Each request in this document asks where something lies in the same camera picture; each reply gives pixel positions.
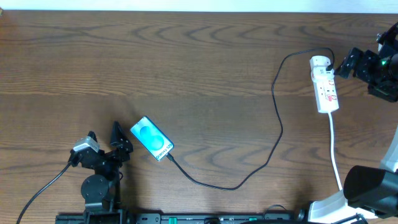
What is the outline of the blue screen Galaxy smartphone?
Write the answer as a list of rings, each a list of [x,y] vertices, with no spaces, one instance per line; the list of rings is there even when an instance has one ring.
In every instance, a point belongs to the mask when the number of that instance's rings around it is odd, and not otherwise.
[[[130,132],[157,161],[174,148],[173,142],[147,116],[133,125]]]

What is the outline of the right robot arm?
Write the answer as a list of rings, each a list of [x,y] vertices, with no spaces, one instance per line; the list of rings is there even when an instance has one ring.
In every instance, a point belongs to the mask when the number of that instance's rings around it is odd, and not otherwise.
[[[378,35],[377,52],[353,48],[337,69],[321,55],[310,59],[311,79],[319,113],[338,109],[334,78],[355,77],[367,83],[372,96],[397,102],[397,25]],[[310,204],[309,223],[366,223],[397,216],[397,139],[394,138],[378,168],[354,166],[337,193]]]

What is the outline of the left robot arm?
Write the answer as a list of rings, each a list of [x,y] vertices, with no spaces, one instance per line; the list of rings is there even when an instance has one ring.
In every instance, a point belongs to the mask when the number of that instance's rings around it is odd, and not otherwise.
[[[131,223],[134,217],[121,205],[121,172],[123,163],[130,159],[133,145],[121,125],[115,121],[111,131],[110,145],[114,150],[100,149],[96,134],[92,131],[77,141],[70,151],[68,163],[91,169],[94,174],[81,185],[85,199],[83,221],[85,223]]]

